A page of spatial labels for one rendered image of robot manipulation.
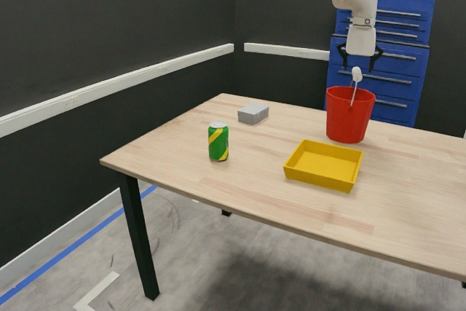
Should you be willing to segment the green and yellow drink can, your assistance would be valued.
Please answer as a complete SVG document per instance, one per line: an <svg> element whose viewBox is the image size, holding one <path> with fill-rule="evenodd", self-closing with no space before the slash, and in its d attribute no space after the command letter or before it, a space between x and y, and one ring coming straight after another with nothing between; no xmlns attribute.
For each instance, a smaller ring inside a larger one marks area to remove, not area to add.
<svg viewBox="0 0 466 311"><path fill-rule="evenodd" d="M229 156L229 128L223 121L214 121L208 128L209 158L216 162L224 161Z"/></svg>

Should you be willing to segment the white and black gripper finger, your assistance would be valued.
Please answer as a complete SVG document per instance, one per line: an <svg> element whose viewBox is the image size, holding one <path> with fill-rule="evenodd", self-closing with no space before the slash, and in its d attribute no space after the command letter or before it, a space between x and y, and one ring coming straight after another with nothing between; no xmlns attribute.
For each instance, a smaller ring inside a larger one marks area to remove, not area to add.
<svg viewBox="0 0 466 311"><path fill-rule="evenodd" d="M384 51L381 50L381 49L380 49L379 47L377 47L376 45L375 45L375 50L377 50L379 53L378 53L378 55L376 55L375 57L373 57L373 56L370 57L371 61L370 61L370 63L369 63L369 69L368 69L368 72L369 72L369 73L371 73L371 71L373 71L373 69L374 69L374 62L375 62L376 60L378 60L378 59L382 56L382 54L384 53Z"/></svg>
<svg viewBox="0 0 466 311"><path fill-rule="evenodd" d="M344 53L341 51L341 48L342 48L342 47L345 47L345 46L347 46L347 42L338 45L336 48L337 48L337 50L339 51L339 54L343 57L343 66L342 66L342 67L344 67L344 70L347 70L347 57L348 57L350 54L348 54L348 53L345 53L345 54L344 54Z"/></svg>

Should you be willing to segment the yellow square tray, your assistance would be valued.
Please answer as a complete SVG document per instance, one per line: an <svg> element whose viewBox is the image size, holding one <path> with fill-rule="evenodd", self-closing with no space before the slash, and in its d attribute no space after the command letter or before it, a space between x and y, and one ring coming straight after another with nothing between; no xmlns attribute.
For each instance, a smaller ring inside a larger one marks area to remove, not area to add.
<svg viewBox="0 0 466 311"><path fill-rule="evenodd" d="M363 151L303 138L283 170L286 178L349 194L362 156Z"/></svg>

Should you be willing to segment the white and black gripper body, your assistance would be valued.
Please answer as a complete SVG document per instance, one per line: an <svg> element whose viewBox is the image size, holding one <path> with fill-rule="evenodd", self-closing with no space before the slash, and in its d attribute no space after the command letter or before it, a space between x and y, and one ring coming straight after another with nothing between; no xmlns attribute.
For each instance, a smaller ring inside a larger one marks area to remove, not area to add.
<svg viewBox="0 0 466 311"><path fill-rule="evenodd" d="M375 43L376 29L374 27L357 25L349 27L346 46L348 54L371 57L374 55Z"/></svg>

